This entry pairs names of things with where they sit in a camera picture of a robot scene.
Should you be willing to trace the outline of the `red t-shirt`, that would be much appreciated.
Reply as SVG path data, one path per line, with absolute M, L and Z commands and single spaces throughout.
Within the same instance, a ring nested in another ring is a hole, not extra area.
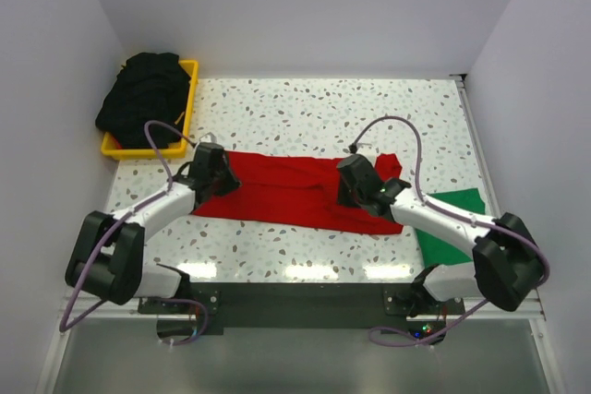
M 338 158 L 278 157 L 230 151 L 241 186 L 214 197 L 195 216 L 288 224 L 370 235 L 400 234 L 403 226 L 337 203 Z

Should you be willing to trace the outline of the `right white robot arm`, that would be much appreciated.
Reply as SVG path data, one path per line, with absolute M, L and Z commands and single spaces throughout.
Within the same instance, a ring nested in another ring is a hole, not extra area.
M 401 179 L 382 180 L 359 154 L 340 161 L 337 171 L 346 194 L 368 214 L 428 233 L 471 257 L 423 270 L 408 296 L 415 310 L 430 314 L 451 299 L 481 297 L 514 312 L 547 279 L 548 261 L 519 217 L 492 218 L 425 197 Z

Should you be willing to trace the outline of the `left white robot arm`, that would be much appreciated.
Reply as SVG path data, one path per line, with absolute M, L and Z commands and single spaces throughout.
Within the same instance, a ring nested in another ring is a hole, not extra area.
M 173 221 L 239 186 L 224 148 L 198 144 L 193 160 L 158 192 L 127 209 L 86 216 L 66 267 L 66 284 L 114 304 L 158 298 L 171 313 L 185 311 L 191 302 L 188 275 L 170 266 L 146 266 L 145 244 Z

